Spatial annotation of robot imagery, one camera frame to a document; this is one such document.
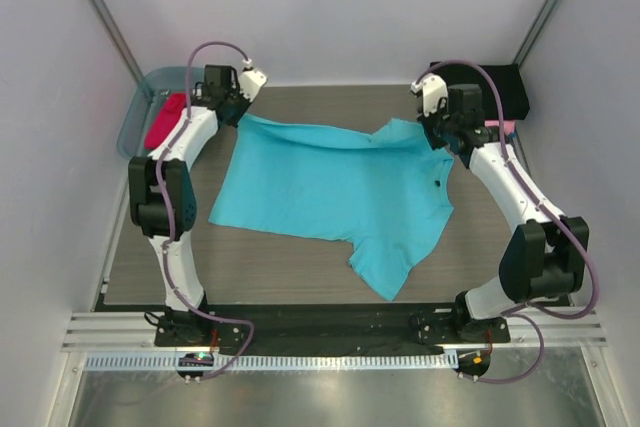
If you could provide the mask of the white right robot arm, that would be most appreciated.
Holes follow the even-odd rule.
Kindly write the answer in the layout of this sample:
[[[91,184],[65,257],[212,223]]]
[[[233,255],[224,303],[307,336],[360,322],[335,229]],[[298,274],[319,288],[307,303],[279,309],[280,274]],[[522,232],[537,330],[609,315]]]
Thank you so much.
[[[589,228],[547,201],[506,143],[503,126],[486,124],[479,86],[447,86],[428,75],[411,91],[429,145],[448,148],[482,181],[511,231],[497,275],[458,294],[450,314],[458,340],[483,342],[500,328],[503,313],[581,289]]]

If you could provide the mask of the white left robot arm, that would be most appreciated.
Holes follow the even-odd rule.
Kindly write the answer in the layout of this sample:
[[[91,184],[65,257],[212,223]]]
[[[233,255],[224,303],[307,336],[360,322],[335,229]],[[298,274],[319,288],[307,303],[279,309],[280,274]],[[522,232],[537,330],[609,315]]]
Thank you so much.
[[[221,124],[238,124],[266,81],[251,64],[206,66],[190,92],[168,97],[144,140],[147,154],[129,162],[131,219],[152,246],[165,285],[163,312],[144,315],[158,347],[198,347],[212,339],[192,251],[197,201],[190,170]]]

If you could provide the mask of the cyan t-shirt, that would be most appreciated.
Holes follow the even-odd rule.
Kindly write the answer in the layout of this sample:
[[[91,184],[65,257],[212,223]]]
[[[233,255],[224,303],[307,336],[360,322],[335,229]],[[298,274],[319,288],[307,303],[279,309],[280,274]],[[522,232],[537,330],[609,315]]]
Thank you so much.
[[[364,133],[248,115],[209,221],[349,242],[350,267],[392,301],[453,214],[453,166],[453,157],[432,149],[416,122],[392,119]]]

